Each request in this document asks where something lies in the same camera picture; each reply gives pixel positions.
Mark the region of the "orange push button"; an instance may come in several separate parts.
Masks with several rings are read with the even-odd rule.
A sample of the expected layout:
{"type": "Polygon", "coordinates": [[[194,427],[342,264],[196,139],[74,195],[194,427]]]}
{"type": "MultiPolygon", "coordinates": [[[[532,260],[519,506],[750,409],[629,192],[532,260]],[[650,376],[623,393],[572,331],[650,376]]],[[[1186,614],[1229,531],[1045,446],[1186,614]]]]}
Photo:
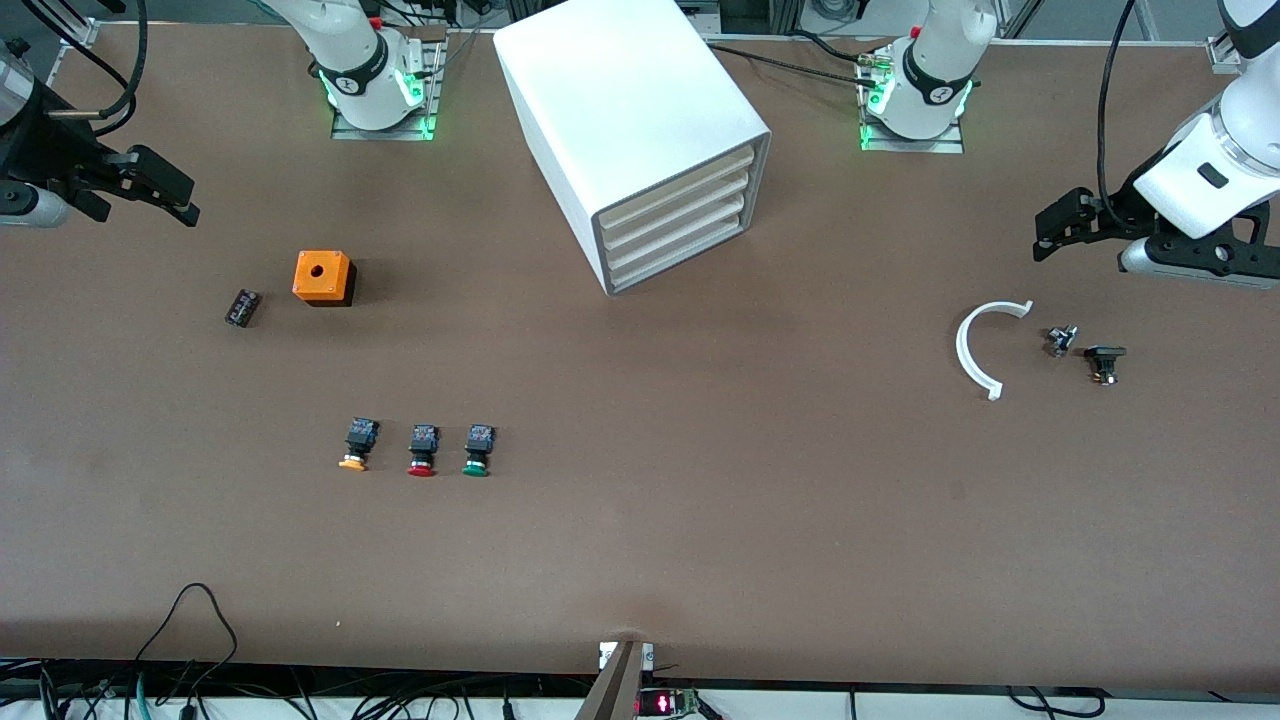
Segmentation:
{"type": "Polygon", "coordinates": [[[339,468],[352,471],[366,471],[369,469],[369,456],[372,452],[380,433],[380,421],[356,416],[352,419],[346,437],[347,450],[339,468]]]}

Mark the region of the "orange box with hole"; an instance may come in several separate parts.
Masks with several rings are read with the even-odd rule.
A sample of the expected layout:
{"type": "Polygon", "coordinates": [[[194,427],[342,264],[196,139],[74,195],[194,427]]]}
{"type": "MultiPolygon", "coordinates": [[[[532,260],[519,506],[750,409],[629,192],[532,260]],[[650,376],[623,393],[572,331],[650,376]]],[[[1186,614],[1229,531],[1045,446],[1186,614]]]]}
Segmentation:
{"type": "Polygon", "coordinates": [[[358,268],[339,250],[305,250],[297,255],[292,293],[311,307],[351,307],[358,268]]]}

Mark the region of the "white curved plastic part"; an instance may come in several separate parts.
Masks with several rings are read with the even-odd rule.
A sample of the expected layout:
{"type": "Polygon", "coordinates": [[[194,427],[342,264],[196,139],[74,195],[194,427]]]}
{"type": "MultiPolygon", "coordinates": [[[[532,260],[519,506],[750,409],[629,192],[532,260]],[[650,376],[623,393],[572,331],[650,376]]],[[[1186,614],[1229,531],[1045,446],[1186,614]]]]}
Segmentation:
{"type": "Polygon", "coordinates": [[[960,368],[966,377],[979,386],[988,401],[997,401],[1002,397],[1004,383],[987,374],[977,363],[972,354],[970,332],[974,322],[987,314],[1004,314],[1007,316],[1024,318],[1034,307],[1033,300],[1016,304],[1012,301],[992,301],[974,307],[959,324],[954,347],[960,368]]]}

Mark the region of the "small device with red display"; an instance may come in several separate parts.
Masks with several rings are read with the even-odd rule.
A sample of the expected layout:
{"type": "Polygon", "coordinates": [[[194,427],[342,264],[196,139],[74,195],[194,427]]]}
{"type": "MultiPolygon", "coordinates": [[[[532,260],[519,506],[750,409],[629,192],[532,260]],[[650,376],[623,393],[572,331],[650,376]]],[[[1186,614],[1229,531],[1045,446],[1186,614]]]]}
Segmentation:
{"type": "Polygon", "coordinates": [[[699,698],[694,691],[655,688],[637,692],[634,703],[636,720],[680,720],[699,714],[699,698]]]}

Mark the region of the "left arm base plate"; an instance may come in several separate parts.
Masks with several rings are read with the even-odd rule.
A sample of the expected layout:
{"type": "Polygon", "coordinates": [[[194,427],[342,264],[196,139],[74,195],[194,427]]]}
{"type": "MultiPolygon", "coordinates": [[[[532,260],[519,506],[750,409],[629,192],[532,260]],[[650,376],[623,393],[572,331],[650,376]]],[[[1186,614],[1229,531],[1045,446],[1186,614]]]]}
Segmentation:
{"type": "Polygon", "coordinates": [[[964,152],[960,118],[965,111],[968,96],[973,91],[973,82],[968,81],[959,94],[942,105],[931,106],[910,101],[908,97],[914,94],[914,90],[910,85],[897,81],[893,58],[887,54],[890,49],[890,46],[881,47],[877,54],[864,55],[858,60],[855,77],[870,82],[870,86],[858,90],[860,150],[964,152]],[[915,115],[920,113],[928,119],[936,119],[941,117],[942,111],[946,111],[948,124],[942,132],[928,138],[901,135],[890,124],[890,120],[902,120],[905,118],[904,110],[911,110],[915,115]]]}

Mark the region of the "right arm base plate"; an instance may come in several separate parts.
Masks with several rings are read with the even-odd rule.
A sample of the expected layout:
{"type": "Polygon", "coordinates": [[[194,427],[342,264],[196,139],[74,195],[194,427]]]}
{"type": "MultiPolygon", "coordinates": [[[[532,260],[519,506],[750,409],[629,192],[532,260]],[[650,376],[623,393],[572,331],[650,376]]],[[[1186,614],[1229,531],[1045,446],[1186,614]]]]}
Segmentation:
{"type": "Polygon", "coordinates": [[[330,138],[387,142],[419,142],[434,138],[448,42],[444,40],[425,44],[420,38],[401,36],[397,41],[389,41],[388,47],[387,69],[369,92],[381,104],[389,104],[393,110],[403,109],[404,113],[396,123],[384,128],[367,129],[356,126],[342,113],[347,96],[321,76],[320,82],[332,109],[330,138]]]}

